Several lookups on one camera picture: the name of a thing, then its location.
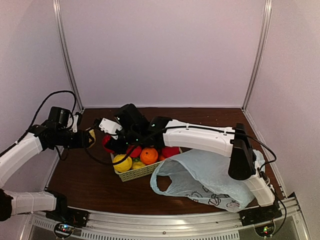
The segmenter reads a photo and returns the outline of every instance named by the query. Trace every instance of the brown wooden table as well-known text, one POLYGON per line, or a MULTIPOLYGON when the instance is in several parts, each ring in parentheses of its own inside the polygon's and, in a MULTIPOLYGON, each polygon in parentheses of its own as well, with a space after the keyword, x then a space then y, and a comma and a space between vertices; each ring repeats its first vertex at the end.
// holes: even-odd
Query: brown wooden table
MULTIPOLYGON (((243 123, 248 134, 252 128, 240 109, 235 108, 140 108, 149 120, 155 116, 167 116, 183 122, 213 127, 234 127, 243 123)), ((93 125, 96 118, 114 119, 115 108, 86 109, 80 129, 93 125)), ((111 162, 110 155, 102 148, 104 134, 96 131, 97 143, 89 151, 97 158, 111 162)), ((262 151, 256 142, 253 148, 262 151)), ((282 196, 275 175, 268 165, 266 173, 279 196, 282 196)), ((165 190, 171 183, 168 177, 160 177, 158 185, 165 190)), ((150 175, 122 182, 112 166, 105 166, 89 158, 83 149, 69 151, 66 161, 60 161, 48 187, 67 196, 71 207, 141 215, 199 214, 222 211, 211 205, 196 203, 186 197, 158 195, 150 188, 150 175)), ((250 206, 257 205, 254 200, 250 206)))

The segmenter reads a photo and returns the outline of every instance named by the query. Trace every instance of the orange fruit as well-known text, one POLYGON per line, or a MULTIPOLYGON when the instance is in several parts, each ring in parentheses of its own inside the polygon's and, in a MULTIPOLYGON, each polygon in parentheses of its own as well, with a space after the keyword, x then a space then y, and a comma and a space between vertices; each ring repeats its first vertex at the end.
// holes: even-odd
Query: orange fruit
POLYGON ((161 162, 163 160, 166 160, 167 158, 165 156, 163 156, 162 154, 159 155, 158 157, 158 161, 161 162))
POLYGON ((154 164, 158 159, 158 151, 153 147, 146 147, 140 154, 140 160, 145 165, 154 164))

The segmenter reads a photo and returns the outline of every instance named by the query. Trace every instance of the white wall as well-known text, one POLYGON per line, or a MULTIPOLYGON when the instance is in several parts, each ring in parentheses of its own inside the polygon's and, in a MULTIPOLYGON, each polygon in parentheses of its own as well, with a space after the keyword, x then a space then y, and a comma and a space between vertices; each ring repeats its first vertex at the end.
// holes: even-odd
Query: white wall
POLYGON ((320 234, 320 1, 273 1, 270 31, 248 111, 278 155, 286 193, 320 234))
MULTIPOLYGON (((29 126, 42 100, 56 90, 70 89, 58 41, 52 1, 0 1, 0 152, 29 126)), ((53 97, 40 112, 42 123, 52 105, 70 108, 72 97, 53 97)), ((32 158, 4 189, 43 191, 56 158, 47 150, 32 158)), ((18 238, 24 217, 0 222, 0 239, 18 238)))
POLYGON ((241 107, 264 0, 64 0, 85 107, 241 107))

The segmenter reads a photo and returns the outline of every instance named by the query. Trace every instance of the yellow fruit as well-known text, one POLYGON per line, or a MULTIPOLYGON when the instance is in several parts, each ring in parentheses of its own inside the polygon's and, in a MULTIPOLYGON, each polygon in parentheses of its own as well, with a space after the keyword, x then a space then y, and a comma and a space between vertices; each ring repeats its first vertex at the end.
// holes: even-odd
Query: yellow fruit
POLYGON ((132 169, 140 169, 140 168, 143 168, 144 166, 145 164, 143 162, 137 161, 132 164, 132 169))
MULTIPOLYGON (((126 156, 125 154, 119 154, 114 157, 112 162, 117 163, 117 162, 121 161, 122 159, 124 159, 125 156, 126 156)), ((132 158, 128 156, 128 158, 126 160, 124 160, 123 162, 121 162, 117 165, 113 165, 113 167, 115 170, 117 170, 120 173, 126 172, 126 171, 130 170, 130 168, 132 167, 132 158)))

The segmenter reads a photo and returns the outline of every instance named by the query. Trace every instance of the toy fruit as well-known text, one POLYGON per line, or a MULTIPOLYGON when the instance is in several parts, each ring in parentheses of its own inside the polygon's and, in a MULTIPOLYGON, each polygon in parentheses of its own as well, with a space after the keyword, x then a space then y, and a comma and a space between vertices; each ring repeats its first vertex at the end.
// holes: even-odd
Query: toy fruit
MULTIPOLYGON (((129 147, 128 147, 128 150, 126 151, 126 153, 128 154, 128 153, 131 151, 131 149, 134 148, 134 147, 135 147, 135 146, 133 146, 133 145, 129 146, 129 147)), ((138 158, 138 157, 140 156, 141 152, 142 152, 142 148, 141 148, 140 146, 137 146, 137 147, 133 150, 133 152, 130 154, 130 157, 132 157, 132 158, 138 158)))
POLYGON ((159 155, 158 157, 158 161, 161 162, 163 160, 166 160, 167 158, 165 156, 163 156, 162 154, 159 155))
POLYGON ((158 151, 153 147, 146 147, 142 150, 140 159, 145 165, 154 164, 158 159, 158 151))
POLYGON ((140 169, 140 168, 143 168, 144 166, 145 164, 143 162, 137 161, 132 164, 131 169, 140 169))
POLYGON ((166 158, 170 158, 174 155, 179 154, 180 151, 179 151, 179 147, 177 147, 177 146, 174 146, 174 147, 166 146, 166 147, 162 148, 161 153, 166 158))
MULTIPOLYGON (((124 159, 125 156, 126 156, 125 154, 119 154, 114 157, 112 162, 117 163, 117 162, 121 161, 122 159, 124 159)), ((113 165, 113 167, 115 170, 117 170, 120 173, 126 172, 126 171, 130 170, 130 168, 132 167, 132 158, 128 156, 126 160, 124 160, 123 162, 121 162, 117 165, 113 165)))
POLYGON ((110 139, 111 139, 111 136, 109 134, 104 136, 104 138, 102 139, 102 146, 103 146, 104 150, 106 150, 108 153, 114 154, 115 151, 113 151, 109 148, 106 148, 106 144, 110 141, 110 139))

